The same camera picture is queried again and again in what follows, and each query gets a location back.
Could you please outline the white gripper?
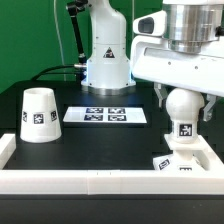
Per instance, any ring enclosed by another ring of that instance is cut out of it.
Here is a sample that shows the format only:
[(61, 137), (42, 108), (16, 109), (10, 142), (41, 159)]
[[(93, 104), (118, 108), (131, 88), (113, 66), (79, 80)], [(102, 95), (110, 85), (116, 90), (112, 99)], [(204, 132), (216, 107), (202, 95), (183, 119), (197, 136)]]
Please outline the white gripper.
[(168, 96), (165, 85), (207, 93), (203, 120), (208, 122), (216, 96), (224, 97), (224, 37), (204, 43), (199, 54), (187, 54), (170, 50), (164, 39), (136, 36), (131, 45), (131, 71), (135, 78), (156, 82), (159, 107)]

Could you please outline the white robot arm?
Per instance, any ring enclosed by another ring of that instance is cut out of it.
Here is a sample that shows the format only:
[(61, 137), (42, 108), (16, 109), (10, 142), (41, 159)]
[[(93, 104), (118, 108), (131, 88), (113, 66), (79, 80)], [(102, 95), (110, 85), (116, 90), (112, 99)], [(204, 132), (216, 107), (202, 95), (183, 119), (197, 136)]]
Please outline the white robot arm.
[(89, 0), (92, 55), (84, 88), (115, 94), (134, 84), (154, 84), (159, 99), (168, 86), (205, 93), (204, 119), (224, 97), (224, 0), (163, 0), (162, 10), (133, 22), (136, 37), (125, 53), (126, 21), (109, 0)]

